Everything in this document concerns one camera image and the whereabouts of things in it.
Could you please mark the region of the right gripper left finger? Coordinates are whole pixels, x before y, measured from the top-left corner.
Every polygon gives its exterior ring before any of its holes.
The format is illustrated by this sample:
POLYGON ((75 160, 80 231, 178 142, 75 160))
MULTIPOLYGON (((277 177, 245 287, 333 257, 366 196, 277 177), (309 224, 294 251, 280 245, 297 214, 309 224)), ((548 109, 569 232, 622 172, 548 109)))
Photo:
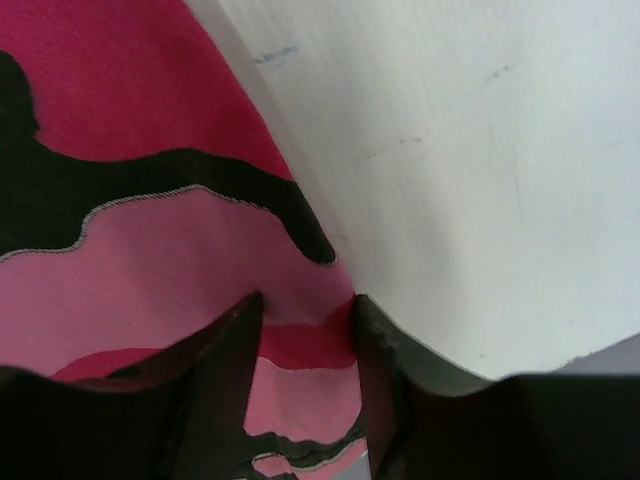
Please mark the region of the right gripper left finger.
POLYGON ((1 370, 5 479, 229 479, 263 324, 254 293, 194 334, 103 378, 1 370))

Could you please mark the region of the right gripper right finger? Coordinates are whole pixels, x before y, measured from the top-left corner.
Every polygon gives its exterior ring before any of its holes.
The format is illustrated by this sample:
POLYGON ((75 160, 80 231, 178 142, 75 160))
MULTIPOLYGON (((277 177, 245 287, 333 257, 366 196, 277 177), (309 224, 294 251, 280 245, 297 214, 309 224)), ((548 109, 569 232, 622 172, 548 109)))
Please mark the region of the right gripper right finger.
POLYGON ((355 299, 370 474, 375 479, 635 479, 639 340, 549 373, 492 381, 355 299))

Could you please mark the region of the pink camouflage trousers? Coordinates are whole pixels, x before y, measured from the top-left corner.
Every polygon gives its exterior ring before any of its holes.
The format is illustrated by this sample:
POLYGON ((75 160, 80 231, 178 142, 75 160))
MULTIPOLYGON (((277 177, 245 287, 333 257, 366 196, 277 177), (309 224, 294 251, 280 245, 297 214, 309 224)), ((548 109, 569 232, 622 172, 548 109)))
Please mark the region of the pink camouflage trousers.
POLYGON ((1 5, 1 361, 103 377, 260 293, 241 479, 365 454, 354 291, 182 1, 1 5))

